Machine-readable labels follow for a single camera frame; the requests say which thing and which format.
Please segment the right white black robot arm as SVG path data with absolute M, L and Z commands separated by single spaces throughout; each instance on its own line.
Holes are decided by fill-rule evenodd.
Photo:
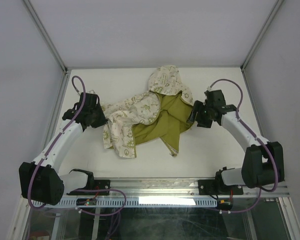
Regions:
M 239 108 L 227 104 L 221 90 L 205 92 L 204 102 L 196 100 L 187 119 L 198 127 L 209 129 L 214 122 L 227 130 L 241 146 L 244 158 L 240 168 L 220 169 L 212 188 L 224 194 L 234 186 L 260 188 L 274 192 L 285 179 L 283 146 L 256 134 L 241 118 Z

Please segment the cream green-printed hooded jacket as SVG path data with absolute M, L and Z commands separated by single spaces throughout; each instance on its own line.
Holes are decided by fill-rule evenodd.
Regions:
M 177 156 L 180 135 L 192 126 L 187 119 L 193 105 L 192 92 L 182 82 L 178 67 L 158 67 L 148 79 L 146 92 L 101 105 L 107 119 L 103 147 L 121 158 L 135 159 L 137 145 L 161 139 Z

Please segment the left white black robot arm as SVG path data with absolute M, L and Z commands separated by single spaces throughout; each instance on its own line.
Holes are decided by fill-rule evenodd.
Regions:
M 79 102 L 68 109 L 56 134 L 44 150 L 31 162 L 19 167 L 21 195 L 29 201 L 55 206 L 65 194 L 80 190 L 90 194 L 95 189 L 94 174 L 88 170 L 72 169 L 59 175 L 59 170 L 74 142 L 88 128 L 107 123 L 100 98 L 95 93 L 81 93 Z

